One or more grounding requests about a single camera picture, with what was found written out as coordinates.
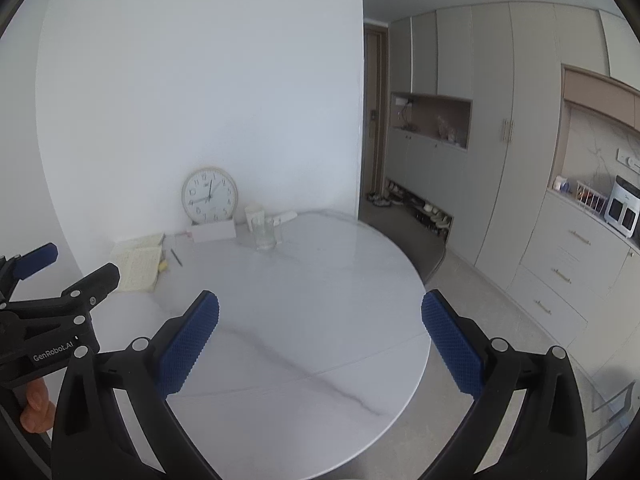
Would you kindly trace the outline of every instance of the blue gripper pad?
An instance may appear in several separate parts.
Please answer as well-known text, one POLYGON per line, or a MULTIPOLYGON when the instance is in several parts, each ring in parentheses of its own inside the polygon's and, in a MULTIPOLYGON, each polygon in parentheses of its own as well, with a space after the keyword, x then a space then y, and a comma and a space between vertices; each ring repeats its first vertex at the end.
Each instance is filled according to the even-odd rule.
POLYGON ((434 292, 422 298, 422 322, 459 390, 477 399, 482 392, 482 360, 434 292))
POLYGON ((180 391, 200 352, 218 324, 220 306, 207 292, 196 304, 158 361, 156 389, 162 398, 180 391))
POLYGON ((33 276, 39 270, 50 266, 58 259, 58 248, 54 244, 46 244, 29 254, 19 258, 14 267, 14 278, 25 280, 33 276))

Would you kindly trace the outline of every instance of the wire basket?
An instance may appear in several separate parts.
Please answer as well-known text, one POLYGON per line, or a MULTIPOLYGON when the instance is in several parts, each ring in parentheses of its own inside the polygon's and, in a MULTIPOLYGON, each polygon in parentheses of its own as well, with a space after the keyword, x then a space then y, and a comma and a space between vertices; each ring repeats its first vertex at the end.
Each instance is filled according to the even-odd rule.
POLYGON ((584 206, 585 209, 591 211, 594 214, 602 215, 604 209, 607 206, 609 197, 598 193, 596 190, 591 189, 585 183, 577 181, 578 188, 575 191, 575 199, 584 206))

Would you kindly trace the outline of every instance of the white air fryer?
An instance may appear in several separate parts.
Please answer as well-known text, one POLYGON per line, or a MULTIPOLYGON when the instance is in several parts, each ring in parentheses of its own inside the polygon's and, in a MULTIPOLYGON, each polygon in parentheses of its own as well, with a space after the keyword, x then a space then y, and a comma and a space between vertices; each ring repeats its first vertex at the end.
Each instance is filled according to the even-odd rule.
POLYGON ((604 211, 604 219, 629 238, 634 233, 639 214, 640 189, 618 175, 604 211))

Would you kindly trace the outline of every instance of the round clock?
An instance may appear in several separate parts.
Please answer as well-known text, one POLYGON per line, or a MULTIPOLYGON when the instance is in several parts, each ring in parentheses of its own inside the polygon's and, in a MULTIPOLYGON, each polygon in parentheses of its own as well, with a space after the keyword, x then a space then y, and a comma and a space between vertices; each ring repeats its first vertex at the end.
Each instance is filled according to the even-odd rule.
POLYGON ((182 205, 197 224, 229 220, 238 204, 238 188, 226 171, 202 168, 182 186, 182 205))

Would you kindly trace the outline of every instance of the round table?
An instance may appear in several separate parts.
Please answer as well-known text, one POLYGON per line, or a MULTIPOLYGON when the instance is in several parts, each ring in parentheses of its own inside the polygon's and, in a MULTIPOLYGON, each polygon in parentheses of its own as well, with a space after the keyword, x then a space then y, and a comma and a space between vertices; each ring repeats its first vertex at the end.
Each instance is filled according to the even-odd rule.
MULTIPOLYGON (((329 212, 278 231, 270 251, 246 226, 235 240, 167 237, 170 268, 155 291, 111 294, 92 314, 102 350, 117 350, 202 290, 217 295, 220 322, 167 401, 225 480, 307 479, 347 462, 402 413, 429 355, 424 286, 388 238, 329 212)), ((158 466, 117 395, 141 458, 158 466)))

